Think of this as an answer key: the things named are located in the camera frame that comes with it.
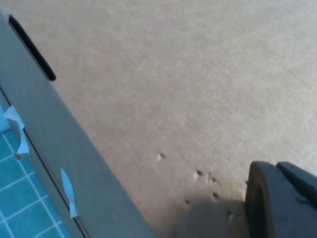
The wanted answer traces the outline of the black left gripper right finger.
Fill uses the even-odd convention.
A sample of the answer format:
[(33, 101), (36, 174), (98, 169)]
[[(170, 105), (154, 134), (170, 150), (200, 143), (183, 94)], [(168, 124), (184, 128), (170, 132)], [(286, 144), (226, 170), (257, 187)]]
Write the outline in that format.
[(317, 177), (289, 162), (278, 162), (276, 167), (295, 189), (317, 209)]

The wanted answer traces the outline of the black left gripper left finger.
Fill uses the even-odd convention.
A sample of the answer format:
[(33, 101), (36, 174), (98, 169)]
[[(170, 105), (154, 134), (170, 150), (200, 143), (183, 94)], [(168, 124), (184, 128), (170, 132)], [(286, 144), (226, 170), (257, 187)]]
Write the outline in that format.
[(317, 236), (317, 210), (268, 162), (250, 164), (245, 211), (252, 238)]

